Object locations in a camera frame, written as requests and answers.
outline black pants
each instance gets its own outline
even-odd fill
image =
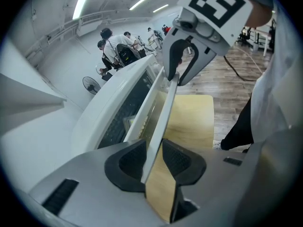
[[[254,142],[250,126],[250,100],[242,109],[236,124],[221,141],[221,149],[229,150],[237,146],[244,146]]]
[[[139,51],[139,54],[140,54],[140,57],[141,57],[141,58],[143,58],[143,57],[146,56],[145,50],[144,50],[144,49],[140,50],[140,51]]]

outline wooden table top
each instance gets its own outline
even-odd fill
[[[214,102],[209,95],[176,95],[165,139],[182,147],[212,147],[214,139]],[[146,199],[158,215],[169,222],[176,181],[169,172],[160,146],[146,182]]]

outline ceiling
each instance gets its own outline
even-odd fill
[[[78,0],[28,0],[9,32],[21,53],[33,64],[48,53],[50,45],[75,36],[79,20],[72,20]],[[129,8],[139,0],[87,0],[81,18],[87,22],[102,20],[102,24],[140,22],[151,19],[153,11],[165,4],[175,6],[178,0],[146,0],[134,10]]]

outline ceiling light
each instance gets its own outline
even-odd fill
[[[84,7],[84,3],[86,0],[78,0],[75,11],[74,11],[74,15],[72,16],[72,19],[77,19],[80,17],[82,8]]]
[[[135,7],[137,7],[140,3],[144,2],[145,0],[138,1],[135,5],[133,5],[129,10],[133,10]]]
[[[163,8],[165,8],[165,7],[167,7],[167,6],[168,6],[168,4],[162,6],[161,8],[158,8],[158,9],[154,10],[153,13],[158,12],[160,9],[163,9]]]

